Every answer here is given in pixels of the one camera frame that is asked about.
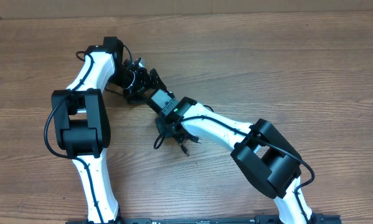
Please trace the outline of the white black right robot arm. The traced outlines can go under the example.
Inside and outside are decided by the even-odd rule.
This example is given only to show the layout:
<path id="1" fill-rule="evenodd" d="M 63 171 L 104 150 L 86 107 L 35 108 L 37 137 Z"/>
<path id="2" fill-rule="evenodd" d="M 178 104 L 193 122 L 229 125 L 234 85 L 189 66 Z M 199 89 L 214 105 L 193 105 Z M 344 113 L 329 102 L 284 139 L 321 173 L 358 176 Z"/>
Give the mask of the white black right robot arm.
<path id="1" fill-rule="evenodd" d="M 159 115 L 159 136 L 154 147 L 173 136 L 179 142 L 208 139 L 230 150 L 231 157 L 247 181 L 261 194 L 274 200 L 282 223 L 314 223 L 306 204 L 301 166 L 306 162 L 272 123 L 259 119 L 243 123 L 221 116 L 188 97 L 177 100 L 171 93 L 156 90 L 147 104 Z"/>

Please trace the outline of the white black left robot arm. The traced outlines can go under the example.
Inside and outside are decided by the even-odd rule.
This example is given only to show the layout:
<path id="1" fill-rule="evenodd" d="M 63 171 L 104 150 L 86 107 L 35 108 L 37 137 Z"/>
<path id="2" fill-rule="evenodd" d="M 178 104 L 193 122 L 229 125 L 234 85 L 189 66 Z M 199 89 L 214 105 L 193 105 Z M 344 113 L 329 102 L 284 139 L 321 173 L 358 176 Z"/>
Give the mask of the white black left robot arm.
<path id="1" fill-rule="evenodd" d="M 105 37 L 76 56 L 83 61 L 78 76 L 64 90 L 52 93 L 52 111 L 44 127 L 47 149 L 73 162 L 85 193 L 85 223 L 119 223 L 119 204 L 111 188 L 107 149 L 111 140 L 103 92 L 111 83 L 122 88 L 129 104 L 145 103 L 148 90 L 166 90 L 155 70 L 141 59 L 122 58 L 128 48 L 117 37 Z"/>

